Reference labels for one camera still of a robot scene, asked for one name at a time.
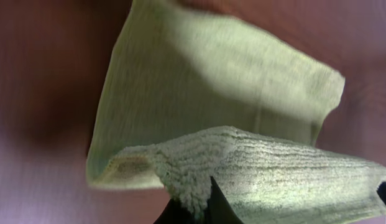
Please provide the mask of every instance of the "terry cloth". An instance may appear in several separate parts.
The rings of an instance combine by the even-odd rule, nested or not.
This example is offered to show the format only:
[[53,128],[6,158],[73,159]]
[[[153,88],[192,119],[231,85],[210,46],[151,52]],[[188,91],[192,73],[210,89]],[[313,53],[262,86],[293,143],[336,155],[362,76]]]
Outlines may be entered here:
[[340,74],[236,18],[135,0],[114,46],[87,161],[104,189],[165,186],[191,213],[213,175],[244,223],[386,214],[386,168],[315,149]]

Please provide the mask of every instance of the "fabric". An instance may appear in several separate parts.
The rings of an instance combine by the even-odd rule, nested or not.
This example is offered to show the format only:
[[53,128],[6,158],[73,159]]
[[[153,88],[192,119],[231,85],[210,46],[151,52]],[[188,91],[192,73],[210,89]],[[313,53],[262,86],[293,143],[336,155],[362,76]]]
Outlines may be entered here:
[[213,175],[244,223],[386,214],[376,194],[386,168],[309,146],[343,86],[337,71],[235,18],[135,0],[99,102],[88,183],[164,185],[197,215]]

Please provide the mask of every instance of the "cloth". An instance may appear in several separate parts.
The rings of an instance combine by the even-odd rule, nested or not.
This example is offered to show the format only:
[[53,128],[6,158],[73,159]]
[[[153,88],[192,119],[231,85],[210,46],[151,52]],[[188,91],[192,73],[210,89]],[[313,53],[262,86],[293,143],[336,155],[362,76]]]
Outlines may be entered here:
[[99,102],[88,183],[164,185],[199,214],[213,175],[244,223],[386,214],[376,194],[386,168],[309,146],[343,86],[337,71],[238,19],[135,0]]

